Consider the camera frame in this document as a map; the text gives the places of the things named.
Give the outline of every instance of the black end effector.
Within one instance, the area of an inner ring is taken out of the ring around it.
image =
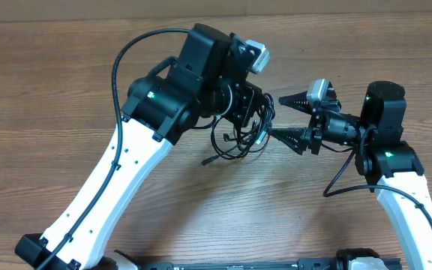
[[[317,155],[323,140],[353,147],[356,169],[369,185],[398,172],[422,175],[424,169],[416,153],[401,141],[404,94],[404,88],[394,82],[372,82],[367,87],[361,116],[357,117],[339,113],[341,104],[331,83],[317,79],[308,91],[280,98],[282,105],[311,115],[304,133],[298,130],[292,134],[299,136],[298,150],[293,145],[290,148],[300,154],[307,147]]]
[[[306,148],[318,155],[323,140],[348,145],[357,134],[356,129],[350,124],[355,119],[350,115],[339,113],[341,103],[327,79],[317,79],[310,84],[308,91],[280,97],[279,102],[281,105],[311,115],[307,128],[299,128],[295,133],[290,134],[291,137],[298,138],[297,145],[290,148],[300,155]],[[290,132],[291,129],[273,129],[270,134],[275,134],[276,139],[288,145],[278,134],[284,133],[286,138],[283,139],[287,140]]]
[[[243,128],[266,102],[261,89],[246,81],[248,72],[258,74],[268,60],[261,43],[196,24],[178,58],[165,59],[131,84],[124,120],[136,119],[155,131],[155,140],[172,144],[200,116],[222,116]],[[157,76],[168,66],[165,79]]]

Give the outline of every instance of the wire bundle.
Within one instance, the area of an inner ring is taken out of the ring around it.
[[[241,130],[240,127],[234,126],[232,129],[233,138],[230,138],[230,136],[227,133],[223,135],[224,141],[236,142],[236,145],[234,145],[232,148],[223,150],[216,142],[215,129],[222,119],[220,116],[214,118],[213,121],[210,124],[206,125],[205,127],[196,127],[196,129],[211,128],[211,144],[213,146],[213,149],[217,153],[215,156],[203,160],[201,162],[203,166],[212,161],[215,161],[218,158],[223,158],[226,160],[244,158],[249,153],[262,151],[268,145],[269,134],[267,133],[267,131],[271,127],[271,121],[276,115],[275,102],[273,101],[272,96],[268,93],[263,94],[263,97],[264,97],[263,99],[264,101],[262,102],[262,105],[259,106],[258,109],[256,110],[256,114],[259,117],[259,122],[254,121],[249,131],[243,131]],[[259,141],[258,143],[260,143],[260,141],[262,141],[265,137],[266,140],[260,148],[256,150],[251,150],[251,148],[254,146],[255,143],[257,143],[258,141]],[[232,152],[236,148],[239,150],[239,153],[231,154],[230,152]]]

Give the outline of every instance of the table surface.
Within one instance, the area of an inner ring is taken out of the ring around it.
[[[432,197],[432,13],[0,24],[0,269],[29,269],[14,255],[15,244],[66,209],[106,148],[119,50],[149,30],[194,23],[266,44],[272,59],[249,80],[275,99],[324,77],[343,112],[358,115],[369,83],[404,86],[403,138],[424,165]],[[131,49],[118,77],[121,101],[133,80],[177,56],[184,38],[160,35]],[[275,109],[275,127],[308,124],[303,113]],[[229,129],[222,125],[220,141]],[[347,154],[299,156],[272,139],[261,155],[200,165],[213,154],[208,130],[185,133],[145,180],[107,249],[177,263],[333,257],[359,247],[403,257],[372,193],[321,196]],[[336,186],[364,183],[352,165]]]

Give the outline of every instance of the cable clip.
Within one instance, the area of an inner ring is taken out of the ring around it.
[[[425,207],[425,205],[422,203],[415,203],[415,205],[414,205],[414,208],[416,208],[416,209],[423,209],[424,207]]]
[[[69,232],[66,233],[66,234],[64,235],[64,238],[67,239],[66,241],[68,241],[68,242],[70,242],[70,243],[71,243],[71,242],[73,241],[73,239],[74,239],[73,236],[69,234]]]
[[[266,132],[266,130],[263,130],[262,132],[261,132],[261,134],[259,135],[259,137],[258,137],[258,140],[256,141],[256,144],[260,144],[263,140],[264,140],[264,138],[266,137],[266,134],[267,134],[268,132]]]
[[[111,165],[113,165],[113,166],[115,166],[116,167],[116,170],[119,170],[119,168],[121,168],[121,165],[119,165],[119,164],[114,164],[114,160],[113,161],[111,161]]]

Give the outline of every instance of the green led light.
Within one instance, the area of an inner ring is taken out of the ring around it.
[[[150,91],[148,93],[148,98],[155,99],[155,93],[153,93],[152,91]]]

